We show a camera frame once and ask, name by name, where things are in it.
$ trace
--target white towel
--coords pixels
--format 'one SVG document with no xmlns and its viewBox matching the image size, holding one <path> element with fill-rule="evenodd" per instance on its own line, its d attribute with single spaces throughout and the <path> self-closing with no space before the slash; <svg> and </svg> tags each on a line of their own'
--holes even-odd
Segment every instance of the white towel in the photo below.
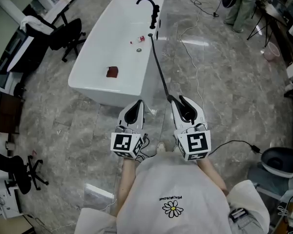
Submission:
<svg viewBox="0 0 293 234">
<path fill-rule="evenodd" d="M 50 35 L 53 29 L 49 26 L 43 24 L 39 19 L 33 16 L 27 16 L 21 21 L 20 29 L 26 32 L 26 24 L 28 24 L 33 29 L 40 31 L 46 35 Z"/>
</svg>

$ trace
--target black hose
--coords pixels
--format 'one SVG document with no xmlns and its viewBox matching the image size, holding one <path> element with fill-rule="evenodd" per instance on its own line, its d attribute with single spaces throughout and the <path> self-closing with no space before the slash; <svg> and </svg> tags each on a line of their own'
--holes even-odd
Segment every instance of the black hose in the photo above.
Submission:
<svg viewBox="0 0 293 234">
<path fill-rule="evenodd" d="M 157 56 L 156 56 L 156 53 L 155 53 L 155 47 L 154 47 L 154 41 L 153 41 L 153 34 L 152 33 L 149 33 L 148 36 L 151 38 L 151 41 L 152 41 L 153 54 L 154 54 L 155 61 L 156 61 L 157 67 L 158 67 L 158 71 L 160 72 L 160 76 L 161 76 L 161 79 L 162 79 L 162 82 L 163 82 L 163 86 L 164 86 L 164 90 L 165 90 L 165 95 L 166 95 L 166 97 L 168 97 L 169 96 L 169 93 L 168 93 L 168 89 L 167 89 L 167 86 L 166 86 L 166 82 L 165 82 L 165 79 L 164 79 L 164 76 L 163 76 L 163 72 L 162 72 L 160 63 L 158 62 L 158 59 L 157 59 Z"/>
</svg>

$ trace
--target bathtub faucet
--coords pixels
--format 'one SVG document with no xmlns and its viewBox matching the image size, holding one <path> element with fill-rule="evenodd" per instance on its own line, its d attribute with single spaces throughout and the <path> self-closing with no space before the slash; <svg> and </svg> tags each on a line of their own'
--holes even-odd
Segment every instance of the bathtub faucet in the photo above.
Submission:
<svg viewBox="0 0 293 234">
<path fill-rule="evenodd" d="M 153 14 L 152 14 L 152 22 L 150 29 L 155 29 L 156 18 L 158 17 L 157 13 L 160 12 L 160 6 L 156 5 L 152 0 L 148 0 L 153 5 Z"/>
</svg>

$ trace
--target desk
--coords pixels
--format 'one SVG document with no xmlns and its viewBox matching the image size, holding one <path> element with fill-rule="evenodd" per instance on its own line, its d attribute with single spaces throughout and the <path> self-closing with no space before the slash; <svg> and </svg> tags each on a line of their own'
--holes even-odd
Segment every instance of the desk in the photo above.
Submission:
<svg viewBox="0 0 293 234">
<path fill-rule="evenodd" d="M 252 38 L 253 36 L 255 36 L 259 31 L 261 31 L 262 29 L 266 28 L 266 39 L 265 39 L 265 47 L 267 46 L 270 38 L 272 37 L 272 32 L 269 35 L 269 38 L 267 40 L 268 37 L 268 26 L 269 24 L 271 24 L 273 21 L 274 22 L 279 22 L 281 24 L 283 24 L 285 27 L 287 27 L 286 22 L 284 21 L 283 17 L 279 14 L 279 12 L 276 10 L 275 7 L 273 7 L 272 4 L 266 4 L 265 8 L 260 7 L 256 4 L 256 8 L 259 8 L 261 11 L 261 17 L 258 20 L 258 23 L 256 24 L 256 26 L 253 28 L 252 32 L 250 33 L 249 37 L 247 38 L 247 40 L 249 40 L 250 38 Z M 266 19 L 266 25 L 264 27 L 262 27 L 260 30 L 258 30 L 257 32 L 254 32 L 254 30 L 256 29 L 257 25 L 260 23 L 261 19 L 265 16 Z"/>
</svg>

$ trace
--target small bottle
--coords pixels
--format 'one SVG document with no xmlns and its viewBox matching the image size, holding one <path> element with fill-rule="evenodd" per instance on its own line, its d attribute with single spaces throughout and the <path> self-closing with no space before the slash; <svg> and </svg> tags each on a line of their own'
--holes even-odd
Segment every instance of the small bottle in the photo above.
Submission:
<svg viewBox="0 0 293 234">
<path fill-rule="evenodd" d="M 136 43 L 139 43 L 139 42 L 142 42 L 145 40 L 145 37 L 144 36 L 141 36 L 141 37 L 138 37 L 137 39 L 135 39 L 134 41 L 130 41 L 130 44 L 136 44 Z"/>
</svg>

